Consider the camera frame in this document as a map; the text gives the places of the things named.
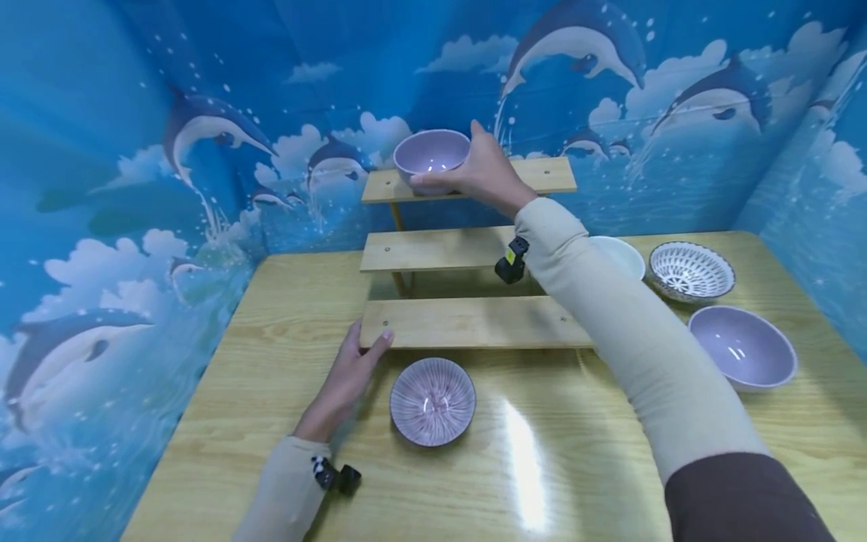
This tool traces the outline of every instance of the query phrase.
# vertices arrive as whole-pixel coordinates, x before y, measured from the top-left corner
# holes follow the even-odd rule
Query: table surface
[[[861,362],[752,234],[624,239],[647,256],[675,238],[728,258],[738,284],[722,303],[759,313],[792,340],[801,363],[795,380],[742,400],[838,540],[863,539],[867,372]],[[342,252],[262,263],[125,540],[231,536],[271,447],[317,392],[368,295],[394,295],[388,275],[361,274],[360,262],[360,252]],[[476,295],[503,295],[506,287],[491,275],[417,275],[417,289],[424,297],[456,296],[470,284]],[[508,292],[532,290],[517,284]],[[686,318],[691,309],[675,311]],[[407,444],[388,413],[394,379],[425,355],[463,365],[478,394],[467,433],[441,449]],[[329,497],[308,539],[671,538],[641,426],[590,350],[390,352],[338,460],[361,471],[364,484],[351,500]]]

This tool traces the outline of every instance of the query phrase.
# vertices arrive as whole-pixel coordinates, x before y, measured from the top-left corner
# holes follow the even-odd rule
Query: white patterned bowl
[[[684,303],[709,303],[734,288],[734,270],[706,246],[673,241],[650,253],[650,283],[663,295]]]
[[[391,419],[413,444],[448,444],[470,426],[476,411],[476,389],[457,363],[426,357],[397,377],[391,388]]]

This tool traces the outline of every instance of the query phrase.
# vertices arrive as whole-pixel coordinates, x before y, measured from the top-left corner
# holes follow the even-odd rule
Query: lavender ceramic bowl
[[[455,440],[476,411],[476,390],[457,363],[426,357],[397,377],[391,388],[391,419],[414,444],[435,447]]]
[[[394,149],[394,165],[403,182],[418,173],[447,171],[460,166],[470,153],[470,140],[454,130],[426,130],[410,135]],[[422,196],[442,196],[448,189],[417,189]]]
[[[689,318],[689,330],[738,391],[778,388],[798,372],[798,356],[789,339],[748,310],[705,307]]]

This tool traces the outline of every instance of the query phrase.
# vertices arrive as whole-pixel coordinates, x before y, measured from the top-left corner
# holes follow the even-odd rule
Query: beige long-sleeve shirt
[[[533,276],[587,330],[644,428],[662,483],[694,461],[768,454],[738,396],[686,326],[643,283],[590,242],[572,213],[533,200],[515,220]],[[283,439],[234,540],[301,540],[323,498],[310,458],[322,444]]]

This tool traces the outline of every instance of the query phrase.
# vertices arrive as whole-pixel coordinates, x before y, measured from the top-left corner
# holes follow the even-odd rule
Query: wooden step shelf
[[[512,162],[522,181],[540,194],[575,192],[577,185],[569,159],[564,156],[555,158],[536,158]],[[445,196],[417,196],[407,183],[401,180],[396,169],[370,172],[368,184],[364,187],[362,203],[399,203],[402,201],[430,201],[432,199],[465,198],[460,193]]]
[[[362,348],[386,329],[392,348],[562,349],[592,341],[566,309],[548,296],[457,297],[368,301]]]
[[[370,233],[362,273],[493,268],[515,238],[515,226]]]
[[[540,195],[575,192],[564,157],[515,160],[518,176]],[[362,203],[388,203],[397,232],[368,235],[362,272],[390,272],[401,299],[369,300],[361,344],[369,348],[386,328],[399,349],[579,349],[592,346],[587,332],[547,296],[411,299],[417,271],[491,268],[515,237],[514,226],[407,232],[398,203],[464,198],[417,196],[396,170],[368,177]]]

